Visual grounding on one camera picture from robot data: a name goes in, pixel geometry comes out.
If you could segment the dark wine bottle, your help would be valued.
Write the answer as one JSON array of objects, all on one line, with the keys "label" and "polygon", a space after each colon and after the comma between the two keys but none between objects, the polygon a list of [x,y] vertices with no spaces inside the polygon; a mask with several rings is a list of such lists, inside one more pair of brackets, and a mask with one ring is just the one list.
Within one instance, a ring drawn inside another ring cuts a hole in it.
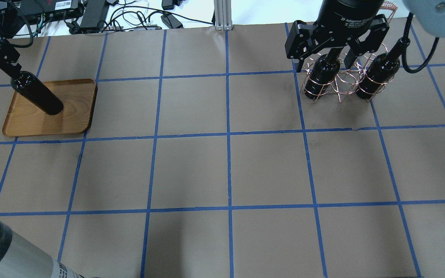
[{"label": "dark wine bottle", "polygon": [[14,90],[46,114],[57,115],[63,111],[63,102],[31,72],[20,71],[10,83]]},{"label": "dark wine bottle", "polygon": [[401,37],[389,52],[378,55],[367,68],[362,81],[357,86],[356,95],[363,100],[370,100],[383,84],[388,83],[398,72],[401,62],[399,57],[410,45],[410,39]]},{"label": "dark wine bottle", "polygon": [[332,48],[314,62],[308,81],[304,85],[304,94],[311,100],[318,100],[327,92],[331,82],[340,70],[339,56],[342,48]]}]

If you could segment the aluminium frame post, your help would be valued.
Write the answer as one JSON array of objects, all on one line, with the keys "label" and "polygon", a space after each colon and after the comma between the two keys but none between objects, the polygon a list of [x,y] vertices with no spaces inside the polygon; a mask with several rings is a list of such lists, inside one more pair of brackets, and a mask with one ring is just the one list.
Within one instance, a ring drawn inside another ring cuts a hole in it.
[{"label": "aluminium frame post", "polygon": [[231,0],[214,0],[214,27],[216,31],[233,30]]}]

